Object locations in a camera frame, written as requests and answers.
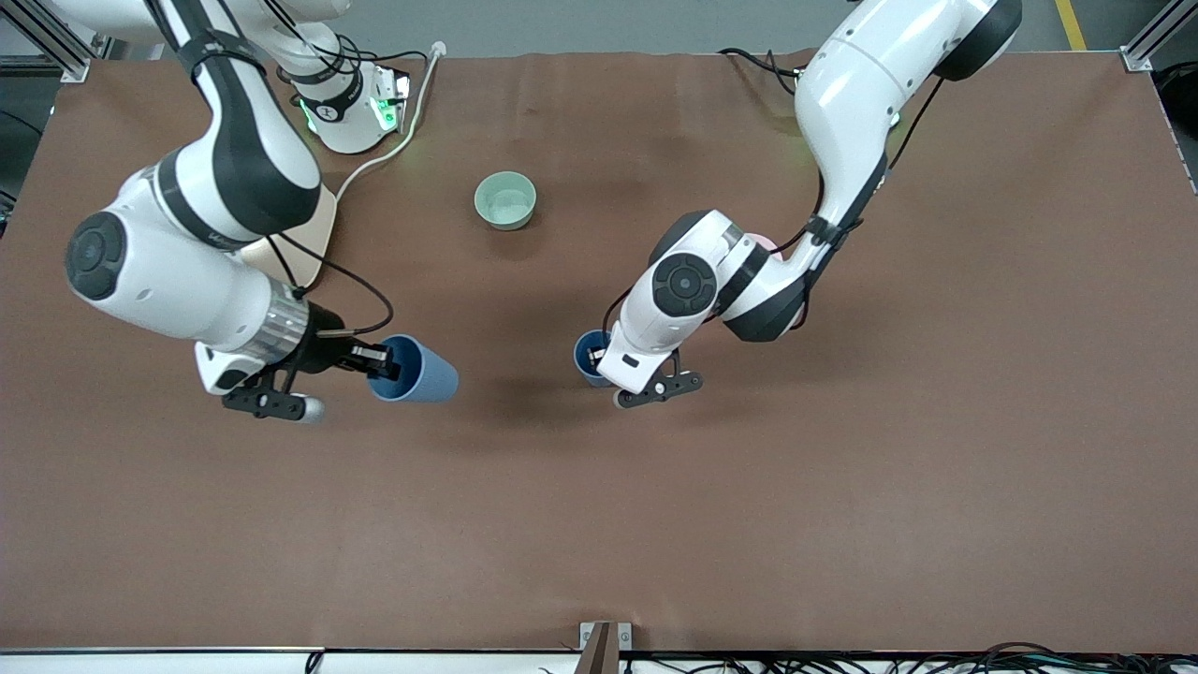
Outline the blue plastic cup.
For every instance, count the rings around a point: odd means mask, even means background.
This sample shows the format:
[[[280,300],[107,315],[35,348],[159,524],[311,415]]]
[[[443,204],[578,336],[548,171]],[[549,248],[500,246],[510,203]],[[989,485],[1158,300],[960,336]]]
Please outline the blue plastic cup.
[[[604,378],[601,374],[599,374],[595,370],[591,370],[591,368],[588,368],[588,364],[586,362],[586,348],[588,348],[588,346],[595,346],[599,344],[606,346],[607,338],[610,338],[610,333],[607,330],[588,330],[581,334],[581,338],[577,338],[577,341],[575,342],[573,350],[573,359],[575,363],[575,368],[577,368],[577,371],[580,372],[582,378],[586,379],[586,383],[589,384],[591,387],[595,388],[612,387],[610,381]]]
[[[453,364],[410,334],[393,334],[382,345],[389,353],[388,370],[367,374],[369,388],[379,400],[444,403],[454,397],[460,379]]]

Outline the cream white toaster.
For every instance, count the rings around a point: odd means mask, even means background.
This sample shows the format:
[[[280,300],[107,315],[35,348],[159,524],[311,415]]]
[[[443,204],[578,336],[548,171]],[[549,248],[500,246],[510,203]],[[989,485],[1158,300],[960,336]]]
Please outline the cream white toaster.
[[[327,254],[335,225],[337,200],[321,186],[317,208],[303,226],[254,242],[237,253],[244,265],[262,271],[282,283],[309,287],[317,281],[321,259]]]

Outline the brown table cover sheet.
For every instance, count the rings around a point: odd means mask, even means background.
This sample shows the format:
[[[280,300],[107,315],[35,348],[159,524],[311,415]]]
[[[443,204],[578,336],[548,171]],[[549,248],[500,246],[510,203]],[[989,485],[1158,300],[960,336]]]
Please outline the brown table cover sheet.
[[[444,61],[333,256],[448,403],[297,381],[223,409],[190,344],[71,293],[75,226],[208,115],[174,63],[59,91],[0,241],[0,648],[1198,652],[1198,198],[1146,74],[1010,54],[940,89],[801,330],[680,350],[615,408],[571,350],[682,213],[783,242],[788,95],[719,56]],[[500,171],[525,227],[474,212]]]

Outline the pale green bowl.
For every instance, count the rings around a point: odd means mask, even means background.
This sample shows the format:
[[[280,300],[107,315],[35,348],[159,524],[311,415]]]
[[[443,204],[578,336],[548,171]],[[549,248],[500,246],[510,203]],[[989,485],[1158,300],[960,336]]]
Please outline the pale green bowl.
[[[525,227],[534,208],[536,186],[521,172],[494,172],[474,189],[474,212],[501,231]]]

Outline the pale pink bowl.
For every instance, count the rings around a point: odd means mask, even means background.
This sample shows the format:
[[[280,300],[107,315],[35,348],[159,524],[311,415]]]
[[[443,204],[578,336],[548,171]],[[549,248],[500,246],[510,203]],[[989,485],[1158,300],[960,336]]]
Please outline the pale pink bowl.
[[[749,236],[750,239],[754,239],[754,242],[757,242],[763,248],[769,249],[769,251],[770,251],[770,254],[772,254],[773,257],[775,257],[778,260],[783,260],[782,251],[774,251],[774,249],[776,248],[776,244],[775,244],[775,242],[773,239],[767,238],[767,236],[763,236],[763,235],[760,235],[760,233],[748,233],[748,236]],[[791,321],[791,324],[788,324],[788,329],[787,330],[795,330],[795,329],[801,328],[801,326],[805,323],[807,311],[809,311],[809,305],[807,305],[806,302],[804,302],[801,304],[801,306],[800,306],[799,312],[797,312],[795,318],[793,318]]]

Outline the grey metal table bracket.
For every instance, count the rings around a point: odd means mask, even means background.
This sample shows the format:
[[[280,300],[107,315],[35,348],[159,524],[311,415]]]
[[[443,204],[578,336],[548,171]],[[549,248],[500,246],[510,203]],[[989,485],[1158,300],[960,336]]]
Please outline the grey metal table bracket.
[[[581,623],[574,674],[634,674],[633,623]]]

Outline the white table edge rail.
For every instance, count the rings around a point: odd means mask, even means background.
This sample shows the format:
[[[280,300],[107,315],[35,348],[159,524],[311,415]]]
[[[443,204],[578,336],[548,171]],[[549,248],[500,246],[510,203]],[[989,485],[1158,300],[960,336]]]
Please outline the white table edge rail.
[[[575,650],[0,648],[0,674],[571,674]]]

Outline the aluminium frame profile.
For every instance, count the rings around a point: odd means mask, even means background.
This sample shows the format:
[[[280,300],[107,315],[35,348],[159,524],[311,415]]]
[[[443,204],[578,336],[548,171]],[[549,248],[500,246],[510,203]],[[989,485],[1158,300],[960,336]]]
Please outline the aluminium frame profile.
[[[90,63],[127,43],[63,13],[56,0],[0,0],[0,75],[85,81]]]
[[[1151,57],[1181,30],[1198,18],[1198,0],[1167,0],[1133,38],[1119,48],[1127,72],[1152,69]]]

